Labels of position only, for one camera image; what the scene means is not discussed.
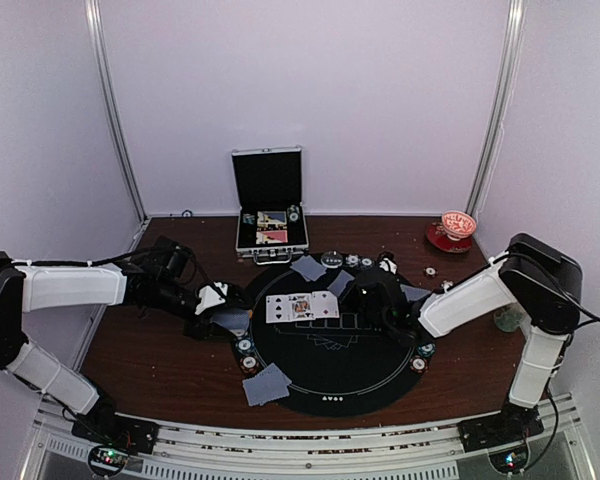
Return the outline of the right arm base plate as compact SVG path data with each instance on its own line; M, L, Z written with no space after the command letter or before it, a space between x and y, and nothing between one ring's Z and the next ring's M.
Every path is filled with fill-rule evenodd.
M501 411L461 421L457 427L465 452L522 442L530 436L544 432L543 423L535 411L530 413Z

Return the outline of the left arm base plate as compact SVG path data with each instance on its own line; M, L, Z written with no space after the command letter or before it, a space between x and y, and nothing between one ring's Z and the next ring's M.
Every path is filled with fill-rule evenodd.
M151 454L158 437L159 425L151 421L116 416L111 433L79 421L73 423L71 433L94 443L115 446L133 455Z

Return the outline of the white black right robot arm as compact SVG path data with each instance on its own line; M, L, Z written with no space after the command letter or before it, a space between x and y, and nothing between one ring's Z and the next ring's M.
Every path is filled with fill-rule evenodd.
M464 280L433 291L407 285L391 265L386 257L361 270L340 294L343 306L413 351L418 372L437 339L485 314L493 314L505 332L522 329L526 343L509 392L500 412L481 429L506 442L529 433L545 387L579 325L580 265L527 233L513 236L503 252Z

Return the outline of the blue patterned card deck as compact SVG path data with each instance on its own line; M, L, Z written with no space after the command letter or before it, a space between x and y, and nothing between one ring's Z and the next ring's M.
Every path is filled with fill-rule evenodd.
M238 308L231 308L216 312L211 321L235 337L240 337L246 333L250 325L250 311Z

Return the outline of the blue chips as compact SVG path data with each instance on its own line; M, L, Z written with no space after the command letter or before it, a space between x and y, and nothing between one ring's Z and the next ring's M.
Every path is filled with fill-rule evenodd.
M347 255L345 265L349 268L358 268L360 266L360 257L357 254Z

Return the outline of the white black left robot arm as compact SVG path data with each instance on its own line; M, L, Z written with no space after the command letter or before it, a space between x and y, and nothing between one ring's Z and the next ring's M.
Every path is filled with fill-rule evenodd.
M175 316L187 336L204 339L216 328L245 330L252 305L242 287L211 280L193 250L166 237L101 260L17 260L0 251L0 370L113 444L124 433L115 401L27 335L24 319L135 306Z

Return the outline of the king of clubs card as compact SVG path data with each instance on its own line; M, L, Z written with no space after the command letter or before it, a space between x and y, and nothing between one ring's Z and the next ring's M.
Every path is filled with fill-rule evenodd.
M289 296L291 319L302 321L314 317L311 294L292 294Z

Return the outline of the three of spades card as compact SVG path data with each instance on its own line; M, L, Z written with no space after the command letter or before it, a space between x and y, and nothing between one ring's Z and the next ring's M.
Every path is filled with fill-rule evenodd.
M291 302L288 295L269 295L266 297L267 324L288 323L291 321Z

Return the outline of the green chips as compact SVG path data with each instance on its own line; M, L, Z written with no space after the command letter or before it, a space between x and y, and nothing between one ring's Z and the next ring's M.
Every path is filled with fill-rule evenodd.
M368 270L374 266L374 261L371 258L363 257L359 261L359 268L361 270Z
M436 345L433 342L419 345L418 354L423 358L430 358L436 351Z
M236 340L235 347L241 355L249 356L253 352L254 343L251 338L242 337Z

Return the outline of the orange chips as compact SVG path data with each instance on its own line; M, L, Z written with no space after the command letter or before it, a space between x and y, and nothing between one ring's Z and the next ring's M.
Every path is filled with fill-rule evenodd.
M256 375L260 371L260 363L251 355L243 356L240 359L239 365L243 373L247 376Z
M416 374L424 374L428 369L428 359L419 355L414 355L409 360L410 370Z

